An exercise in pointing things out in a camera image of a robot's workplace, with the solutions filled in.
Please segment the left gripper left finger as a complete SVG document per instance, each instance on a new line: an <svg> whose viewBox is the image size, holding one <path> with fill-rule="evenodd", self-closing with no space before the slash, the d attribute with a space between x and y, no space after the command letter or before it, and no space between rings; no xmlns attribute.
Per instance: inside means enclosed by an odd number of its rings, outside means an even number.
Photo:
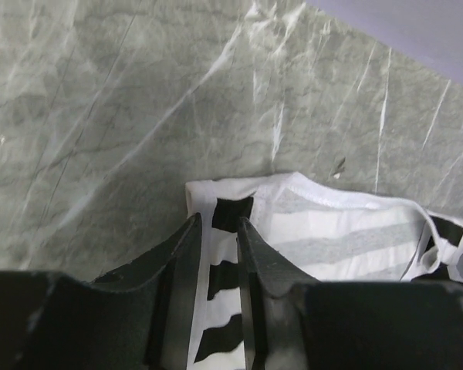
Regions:
<svg viewBox="0 0 463 370"><path fill-rule="evenodd" d="M91 282L0 271L0 369L187 368L201 234L201 217L189 217Z"/></svg>

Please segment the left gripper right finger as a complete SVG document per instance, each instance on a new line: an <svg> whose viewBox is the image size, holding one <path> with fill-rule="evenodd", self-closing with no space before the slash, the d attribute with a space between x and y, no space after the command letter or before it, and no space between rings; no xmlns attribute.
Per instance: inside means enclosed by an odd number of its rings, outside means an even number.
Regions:
<svg viewBox="0 0 463 370"><path fill-rule="evenodd" d="M249 369L463 369L463 283L322 282L238 226Z"/></svg>

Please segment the black white striped top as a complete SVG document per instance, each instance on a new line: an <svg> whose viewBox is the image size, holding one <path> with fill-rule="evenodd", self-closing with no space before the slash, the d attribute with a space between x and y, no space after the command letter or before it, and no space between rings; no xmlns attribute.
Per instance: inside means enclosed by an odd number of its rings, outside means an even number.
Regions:
<svg viewBox="0 0 463 370"><path fill-rule="evenodd" d="M463 219L412 200L322 186L301 173L192 181L202 218L190 369L243 369L238 222L245 217L295 266L321 281L408 281L440 272L460 281Z"/></svg>

